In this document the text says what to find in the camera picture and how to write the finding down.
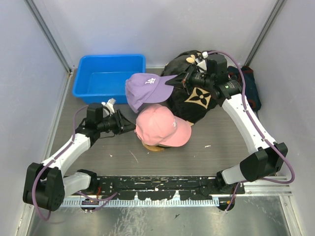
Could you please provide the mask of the purple LA cap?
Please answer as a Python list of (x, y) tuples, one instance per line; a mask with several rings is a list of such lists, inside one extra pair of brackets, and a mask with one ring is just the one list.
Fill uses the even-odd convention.
[(150, 73), (135, 73), (126, 80), (125, 91), (127, 103), (138, 113), (144, 103), (160, 103), (166, 101), (173, 92), (173, 86), (166, 85), (176, 75), (159, 76)]

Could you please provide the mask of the wooden hat stand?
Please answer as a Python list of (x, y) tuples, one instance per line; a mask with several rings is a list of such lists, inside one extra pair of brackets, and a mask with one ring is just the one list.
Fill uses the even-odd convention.
[(146, 145), (146, 144), (142, 144), (143, 147), (145, 147), (148, 151), (152, 151), (152, 152), (161, 152), (161, 151), (164, 151), (165, 148), (163, 147), (158, 147), (158, 146), (149, 146), (149, 145)]

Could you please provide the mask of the pink cap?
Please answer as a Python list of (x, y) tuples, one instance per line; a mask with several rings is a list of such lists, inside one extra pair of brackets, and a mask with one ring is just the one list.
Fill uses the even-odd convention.
[(181, 147), (191, 137), (190, 124), (165, 106), (153, 104), (140, 112), (135, 134), (148, 146)]

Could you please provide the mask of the green NY cap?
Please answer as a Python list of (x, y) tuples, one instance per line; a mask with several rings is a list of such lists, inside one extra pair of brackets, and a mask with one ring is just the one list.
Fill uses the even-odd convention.
[(162, 148), (162, 149), (172, 148), (172, 147), (169, 147), (169, 146), (162, 146), (162, 145), (157, 145), (156, 147), (158, 147), (158, 148)]

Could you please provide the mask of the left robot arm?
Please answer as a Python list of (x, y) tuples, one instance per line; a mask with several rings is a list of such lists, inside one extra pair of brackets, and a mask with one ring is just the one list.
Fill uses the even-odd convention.
[(86, 117), (72, 128), (70, 139), (51, 157), (41, 163), (31, 163), (27, 168), (23, 202), (49, 211), (57, 210), (64, 198), (83, 190), (92, 195), (98, 190), (97, 174), (78, 170), (65, 176), (70, 166), (95, 142), (102, 133), (121, 135), (136, 126), (120, 110), (101, 103), (84, 107)]

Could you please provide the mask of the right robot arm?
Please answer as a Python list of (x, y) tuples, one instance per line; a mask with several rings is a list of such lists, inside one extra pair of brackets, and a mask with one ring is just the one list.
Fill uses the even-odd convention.
[(267, 179), (277, 173), (285, 160), (288, 148), (278, 143), (262, 126), (245, 96), (245, 83), (229, 78), (227, 58), (222, 51), (205, 51), (166, 85), (183, 89), (191, 94), (193, 88), (210, 93), (217, 104), (232, 118), (241, 133), (249, 156), (239, 164), (217, 172), (216, 188), (226, 194), (233, 184)]

